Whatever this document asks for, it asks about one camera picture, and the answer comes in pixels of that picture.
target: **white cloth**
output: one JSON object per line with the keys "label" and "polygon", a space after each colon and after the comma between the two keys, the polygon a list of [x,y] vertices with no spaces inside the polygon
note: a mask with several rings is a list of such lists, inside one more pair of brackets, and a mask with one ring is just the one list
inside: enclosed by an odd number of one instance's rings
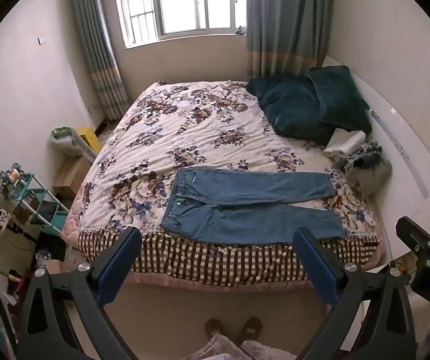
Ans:
{"label": "white cloth", "polygon": [[346,157],[357,151],[363,142],[365,142],[365,133],[363,131],[348,132],[341,128],[336,128],[324,150],[324,155],[327,157],[334,155]]}

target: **velvet pillow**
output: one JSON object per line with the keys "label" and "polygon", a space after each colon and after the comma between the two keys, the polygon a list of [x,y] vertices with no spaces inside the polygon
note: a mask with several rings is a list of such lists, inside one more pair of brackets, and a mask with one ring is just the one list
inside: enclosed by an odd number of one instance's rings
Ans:
{"label": "velvet pillow", "polygon": [[309,80],[294,76],[262,77],[250,81],[246,88],[257,96],[277,135],[324,146],[330,141],[335,126],[320,120],[320,103]]}
{"label": "velvet pillow", "polygon": [[344,65],[312,68],[307,77],[320,101],[320,119],[347,131],[372,132],[366,103]]}

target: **cardboard box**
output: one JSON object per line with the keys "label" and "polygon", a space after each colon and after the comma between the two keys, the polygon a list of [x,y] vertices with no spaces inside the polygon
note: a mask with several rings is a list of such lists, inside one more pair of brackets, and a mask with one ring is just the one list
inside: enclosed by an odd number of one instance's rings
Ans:
{"label": "cardboard box", "polygon": [[69,158],[55,178],[54,194],[59,194],[64,199],[74,199],[89,170],[90,163],[85,157]]}

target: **pile of clothes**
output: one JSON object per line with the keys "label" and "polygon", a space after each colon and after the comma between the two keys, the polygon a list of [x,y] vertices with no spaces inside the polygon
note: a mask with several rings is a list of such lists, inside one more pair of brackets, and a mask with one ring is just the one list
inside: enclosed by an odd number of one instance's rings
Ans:
{"label": "pile of clothes", "polygon": [[337,128],[324,150],[363,199],[378,191],[392,174],[392,164],[382,157],[377,141],[367,143],[362,131],[348,132]]}

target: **metal screw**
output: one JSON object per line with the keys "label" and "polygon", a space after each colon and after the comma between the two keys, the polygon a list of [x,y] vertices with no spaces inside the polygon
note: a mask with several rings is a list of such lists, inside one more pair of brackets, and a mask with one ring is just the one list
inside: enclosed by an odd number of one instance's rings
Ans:
{"label": "metal screw", "polygon": [[352,262],[347,262],[345,264],[345,270],[349,272],[355,272],[357,270],[357,266],[353,264]]}
{"label": "metal screw", "polygon": [[90,263],[89,262],[83,262],[81,263],[78,268],[80,272],[86,272],[90,269]]}
{"label": "metal screw", "polygon": [[396,268],[390,268],[390,274],[397,278],[398,276],[400,276],[400,271]]}
{"label": "metal screw", "polygon": [[35,276],[36,276],[37,278],[41,278],[44,274],[45,274],[45,269],[43,269],[43,268],[38,268],[38,269],[35,271]]}

